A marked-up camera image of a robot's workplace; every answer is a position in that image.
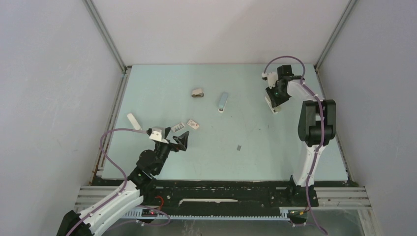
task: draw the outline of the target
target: purple cable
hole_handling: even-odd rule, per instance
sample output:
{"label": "purple cable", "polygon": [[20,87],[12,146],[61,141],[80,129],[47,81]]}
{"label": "purple cable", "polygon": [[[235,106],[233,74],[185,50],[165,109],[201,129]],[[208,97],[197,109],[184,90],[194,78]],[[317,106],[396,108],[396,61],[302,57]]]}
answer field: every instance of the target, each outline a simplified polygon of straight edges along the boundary
{"label": "purple cable", "polygon": [[311,95],[313,96],[316,101],[319,104],[319,111],[320,111],[320,126],[321,126],[321,138],[320,138],[320,144],[317,146],[316,150],[314,151],[314,158],[313,158],[313,163],[311,164],[311,168],[310,168],[310,172],[308,173],[307,179],[305,181],[305,194],[307,196],[307,205],[308,205],[308,209],[310,209],[311,212],[311,217],[313,218],[314,224],[315,226],[324,234],[324,235],[328,235],[328,232],[319,225],[319,223],[317,222],[316,216],[314,216],[313,210],[311,209],[311,203],[310,203],[310,198],[308,197],[308,183],[310,181],[310,177],[313,174],[314,171],[314,166],[316,165],[317,162],[317,153],[319,152],[319,149],[323,146],[323,143],[325,141],[325,121],[324,121],[324,115],[323,115],[323,106],[322,103],[320,101],[320,99],[318,98],[318,96],[316,96],[316,94],[304,83],[304,75],[305,75],[305,65],[304,63],[302,63],[302,61],[296,57],[293,56],[281,56],[281,57],[277,57],[272,59],[267,66],[265,67],[264,73],[267,72],[268,66],[273,63],[275,60],[281,59],[281,58],[291,58],[291,59],[295,59],[297,60],[301,66],[302,66],[302,75],[301,75],[301,79],[300,79],[300,84],[301,86]]}
{"label": "purple cable", "polygon": [[[161,211],[161,210],[157,210],[157,209],[154,209],[154,208],[151,208],[151,207],[148,207],[148,206],[143,206],[143,205],[139,205],[139,206],[136,206],[136,207],[142,207],[142,208],[146,208],[146,209],[149,209],[149,210],[152,210],[152,211],[156,211],[156,212],[158,212],[158,213],[160,213],[162,215],[165,215],[167,217],[167,219],[168,219],[168,221],[165,222],[165,223],[163,223],[163,224],[149,224],[149,223],[145,223],[145,222],[140,221],[144,225],[149,225],[149,226],[165,226],[165,225],[168,225],[171,222],[171,218],[169,217],[169,215],[167,213]],[[122,225],[125,225],[125,224],[130,224],[130,223],[137,223],[137,220],[128,220],[128,221],[121,222],[121,223],[119,223],[117,225],[114,225],[114,226],[108,228],[106,231],[110,231],[110,230],[113,230],[113,229],[115,229],[115,228],[117,228],[119,226],[122,226]]]}
{"label": "purple cable", "polygon": [[[136,130],[136,129],[126,129],[126,128],[117,128],[117,129],[111,129],[106,131],[100,138],[100,150],[101,152],[104,154],[104,156],[106,157],[106,159],[108,161],[110,161],[110,163],[112,163],[123,175],[123,186],[122,188],[119,190],[118,193],[121,193],[124,188],[126,187],[127,184],[127,176],[126,173],[112,160],[109,158],[109,156],[107,155],[106,151],[103,148],[103,139],[110,133],[115,132],[115,131],[132,131],[132,132],[136,132],[136,133],[143,133],[146,134],[146,131],[144,130]],[[85,220],[87,219],[90,214],[95,213],[96,211],[100,210],[103,206],[105,206],[107,203],[109,203],[111,200],[113,200],[115,197],[118,196],[118,193],[116,193],[115,195],[113,195],[111,198],[109,198],[108,200],[106,200],[105,202],[103,202],[101,205],[99,205],[98,207],[96,207],[96,209],[92,210],[90,213],[86,214],[82,219],[80,219],[80,221],[77,222],[77,224],[75,224],[67,233],[65,236],[70,236],[71,233]]]}

